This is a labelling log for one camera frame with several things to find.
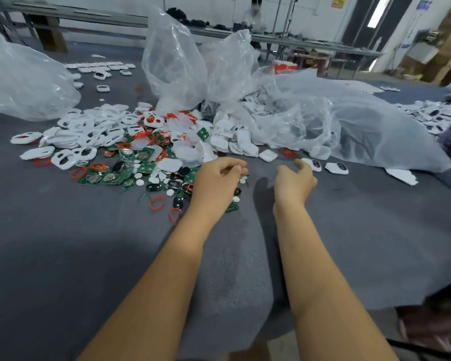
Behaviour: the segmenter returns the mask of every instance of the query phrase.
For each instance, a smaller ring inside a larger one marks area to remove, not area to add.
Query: sign
[[[331,7],[342,9],[344,7],[344,4],[346,3],[346,0],[332,0]]]
[[[416,11],[414,12],[413,17],[411,18],[410,27],[404,38],[404,41],[401,44],[401,49],[409,48],[414,42],[414,38],[416,38],[416,34],[418,31],[419,20],[423,16],[423,14],[429,9],[432,1],[421,0],[416,7]]]

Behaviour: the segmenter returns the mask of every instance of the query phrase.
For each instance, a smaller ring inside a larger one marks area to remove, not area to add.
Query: workbench
[[[90,57],[99,54],[137,66],[132,76],[111,71],[104,82],[82,74],[78,108],[157,102],[141,70],[140,48],[67,48],[69,54],[50,55],[67,63],[104,61]],[[97,84],[108,84],[110,93],[98,93]],[[414,84],[399,87],[378,96],[417,100]],[[417,95],[425,100],[428,93],[439,94],[429,86]],[[22,161],[27,147],[10,138],[54,125],[0,114],[0,361],[74,359],[173,229],[172,198],[154,212],[147,199],[139,201],[144,188],[78,185],[70,170]],[[241,184],[239,211],[225,214],[205,244],[180,359],[218,358],[293,328],[272,214],[275,167],[293,163],[282,155],[272,163],[242,158],[249,186]],[[95,162],[115,160],[104,161],[100,152]],[[419,184],[410,187],[382,168],[346,165],[349,175],[325,169],[316,175],[306,208],[365,307],[420,304],[451,283],[451,190],[427,173],[415,172]]]

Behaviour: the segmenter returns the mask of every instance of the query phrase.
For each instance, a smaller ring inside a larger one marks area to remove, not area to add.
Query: forearm
[[[397,360],[304,207],[278,207],[275,216],[301,359]]]
[[[210,229],[185,215],[79,360],[174,360]]]

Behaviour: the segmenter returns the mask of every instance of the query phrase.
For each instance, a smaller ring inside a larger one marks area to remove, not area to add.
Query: worker
[[[253,33],[262,33],[265,30],[261,6],[262,0],[252,0],[251,8],[247,9],[242,17],[242,25],[246,29],[250,29]],[[251,45],[255,49],[261,49],[261,43],[259,42],[251,42]]]
[[[294,163],[298,172],[283,165],[276,169],[273,213],[301,360],[397,361],[304,207],[317,184],[311,167]],[[246,165],[222,157],[200,168],[187,212],[79,361],[175,360],[204,243],[248,173]]]

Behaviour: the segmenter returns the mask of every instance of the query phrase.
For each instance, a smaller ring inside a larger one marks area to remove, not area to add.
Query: yellow sign
[[[342,9],[344,7],[346,0],[332,0],[331,7]]]

